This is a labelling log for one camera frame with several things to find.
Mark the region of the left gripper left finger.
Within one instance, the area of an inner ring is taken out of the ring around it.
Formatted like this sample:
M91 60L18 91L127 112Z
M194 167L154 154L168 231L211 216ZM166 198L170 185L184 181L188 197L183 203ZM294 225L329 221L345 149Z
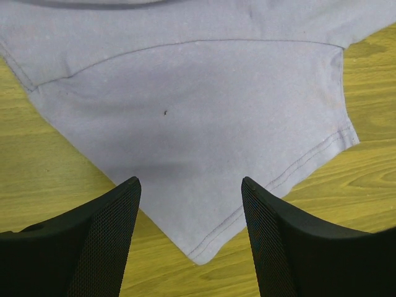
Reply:
M1 296L119 296L141 196L132 177L68 212L1 233Z

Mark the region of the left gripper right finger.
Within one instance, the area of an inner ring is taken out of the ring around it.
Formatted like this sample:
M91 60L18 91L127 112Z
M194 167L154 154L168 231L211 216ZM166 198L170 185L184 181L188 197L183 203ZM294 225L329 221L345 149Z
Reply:
M261 296L394 296L395 229L367 233L327 222L241 185Z

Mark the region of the purple t shirt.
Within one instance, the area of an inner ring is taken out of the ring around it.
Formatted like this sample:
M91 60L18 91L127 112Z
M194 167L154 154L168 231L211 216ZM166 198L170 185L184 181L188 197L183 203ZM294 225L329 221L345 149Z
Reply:
M394 1L2 1L30 102L193 262L245 226L241 181L287 195L359 143L343 52Z

